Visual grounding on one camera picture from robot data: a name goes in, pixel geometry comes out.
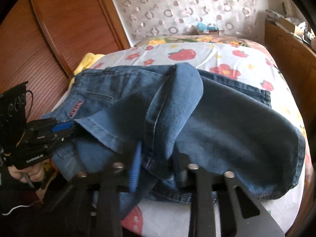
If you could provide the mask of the person's left hand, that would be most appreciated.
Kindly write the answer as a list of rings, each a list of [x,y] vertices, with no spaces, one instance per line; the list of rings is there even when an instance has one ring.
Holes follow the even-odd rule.
[[[28,175],[30,181],[32,182],[41,182],[45,175],[44,164],[45,162],[40,162],[23,170],[18,170],[14,165],[12,165],[8,167],[8,172],[13,178],[22,183],[27,183],[25,175]]]

